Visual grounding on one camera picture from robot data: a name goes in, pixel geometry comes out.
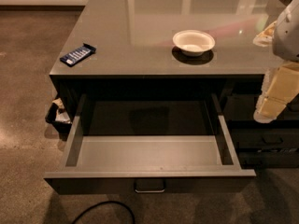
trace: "white bowl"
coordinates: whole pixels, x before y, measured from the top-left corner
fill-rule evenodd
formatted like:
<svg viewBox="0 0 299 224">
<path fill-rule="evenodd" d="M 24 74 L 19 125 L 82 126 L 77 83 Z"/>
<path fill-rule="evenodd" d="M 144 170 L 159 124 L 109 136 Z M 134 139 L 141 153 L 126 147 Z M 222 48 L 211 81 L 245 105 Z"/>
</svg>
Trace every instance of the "white bowl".
<svg viewBox="0 0 299 224">
<path fill-rule="evenodd" d="M 214 38 L 196 30 L 186 30 L 174 35 L 175 45 L 187 56 L 200 56 L 215 46 Z"/>
</svg>

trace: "white robot part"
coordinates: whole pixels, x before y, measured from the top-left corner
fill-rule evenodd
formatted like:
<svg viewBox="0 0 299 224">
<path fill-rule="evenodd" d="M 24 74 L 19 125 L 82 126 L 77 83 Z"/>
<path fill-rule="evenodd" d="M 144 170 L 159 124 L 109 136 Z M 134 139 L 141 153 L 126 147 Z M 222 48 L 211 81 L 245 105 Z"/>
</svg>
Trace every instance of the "white robot part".
<svg viewBox="0 0 299 224">
<path fill-rule="evenodd" d="M 299 63 L 285 61 L 280 68 L 265 75 L 254 119 L 268 123 L 276 119 L 299 93 Z"/>
<path fill-rule="evenodd" d="M 283 60 L 299 62 L 299 0 L 292 0 L 278 16 L 272 48 Z"/>
</svg>

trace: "concrete floor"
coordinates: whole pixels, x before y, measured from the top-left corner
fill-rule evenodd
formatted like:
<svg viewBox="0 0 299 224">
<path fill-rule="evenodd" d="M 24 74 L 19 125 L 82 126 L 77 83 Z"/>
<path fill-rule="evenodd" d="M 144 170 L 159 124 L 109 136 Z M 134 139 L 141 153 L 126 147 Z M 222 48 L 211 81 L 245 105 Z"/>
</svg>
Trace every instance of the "concrete floor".
<svg viewBox="0 0 299 224">
<path fill-rule="evenodd" d="M 299 169 L 268 169 L 237 194 L 59 196 L 43 180 L 64 141 L 45 122 L 56 92 L 49 71 L 79 12 L 0 11 L 0 223 L 71 223 L 96 203 L 131 207 L 136 223 L 299 223 Z M 131 223 L 116 205 L 79 223 Z"/>
</svg>

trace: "power cord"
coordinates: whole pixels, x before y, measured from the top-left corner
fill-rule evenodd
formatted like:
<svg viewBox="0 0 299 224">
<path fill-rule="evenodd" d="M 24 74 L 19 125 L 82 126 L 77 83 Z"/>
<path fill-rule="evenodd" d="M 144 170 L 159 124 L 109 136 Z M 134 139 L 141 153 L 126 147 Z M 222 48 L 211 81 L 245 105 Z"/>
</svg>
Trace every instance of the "power cord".
<svg viewBox="0 0 299 224">
<path fill-rule="evenodd" d="M 89 208 L 87 208 L 85 211 L 83 211 L 79 216 L 76 217 L 76 219 L 72 222 L 72 224 L 75 224 L 78 220 L 80 220 L 86 213 L 88 213 L 89 211 L 91 211 L 92 209 L 94 209 L 97 206 L 100 205 L 106 205 L 106 204 L 117 204 L 120 205 L 122 207 L 124 207 L 125 209 L 127 209 L 127 211 L 130 213 L 131 218 L 132 218 L 132 224 L 135 224 L 135 216 L 133 211 L 130 209 L 130 207 L 128 207 L 126 204 L 118 202 L 118 201 L 106 201 L 106 202 L 100 202 L 97 203 Z"/>
</svg>

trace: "gray desk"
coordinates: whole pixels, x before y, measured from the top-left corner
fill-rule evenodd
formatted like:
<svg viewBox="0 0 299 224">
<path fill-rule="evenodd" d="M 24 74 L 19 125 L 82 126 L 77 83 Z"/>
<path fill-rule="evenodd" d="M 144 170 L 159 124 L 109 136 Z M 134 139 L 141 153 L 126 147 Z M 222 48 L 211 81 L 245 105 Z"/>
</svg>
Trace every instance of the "gray desk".
<svg viewBox="0 0 299 224">
<path fill-rule="evenodd" d="M 73 127 L 59 172 L 46 180 L 62 194 L 241 190 L 254 172 L 240 168 L 218 100 L 237 81 L 259 86 L 281 64 L 252 40 L 283 8 L 278 0 L 90 0 L 60 56 L 82 43 L 96 54 L 72 68 L 57 59 L 50 71 Z M 187 29 L 213 35 L 215 48 L 185 57 L 172 37 Z"/>
</svg>

